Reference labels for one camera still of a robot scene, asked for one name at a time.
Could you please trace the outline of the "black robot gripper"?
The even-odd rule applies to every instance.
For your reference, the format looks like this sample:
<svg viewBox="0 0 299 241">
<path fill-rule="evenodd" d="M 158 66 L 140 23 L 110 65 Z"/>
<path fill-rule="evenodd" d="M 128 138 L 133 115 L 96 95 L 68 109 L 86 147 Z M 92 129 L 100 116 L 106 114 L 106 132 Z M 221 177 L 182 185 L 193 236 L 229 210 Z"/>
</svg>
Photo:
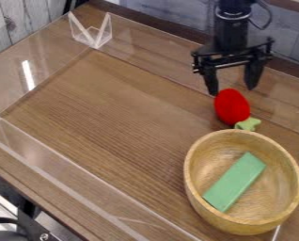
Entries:
<svg viewBox="0 0 299 241">
<path fill-rule="evenodd" d="M 191 56 L 192 72 L 203 75 L 208 94 L 219 93 L 216 70 L 244 66 L 244 81 L 248 90 L 257 87 L 264 66 L 272 58 L 272 37 L 248 34 L 249 15 L 232 16 L 215 13 L 213 40 L 197 48 Z"/>
</svg>

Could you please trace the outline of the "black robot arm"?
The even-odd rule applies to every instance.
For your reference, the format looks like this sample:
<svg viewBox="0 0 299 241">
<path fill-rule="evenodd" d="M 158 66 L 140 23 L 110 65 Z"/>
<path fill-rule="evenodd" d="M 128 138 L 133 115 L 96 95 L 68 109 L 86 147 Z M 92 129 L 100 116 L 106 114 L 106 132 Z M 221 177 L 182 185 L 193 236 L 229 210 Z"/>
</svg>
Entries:
<svg viewBox="0 0 299 241">
<path fill-rule="evenodd" d="M 268 14 L 264 25 L 251 20 L 252 5 L 257 4 Z M 264 66 L 272 59 L 272 37 L 248 35 L 248 25 L 264 30 L 272 21 L 272 12 L 264 0 L 219 0 L 213 8 L 213 38 L 191 56 L 192 73 L 203 77 L 208 94 L 219 94 L 217 70 L 244 66 L 244 82 L 253 90 L 260 81 Z"/>
</svg>

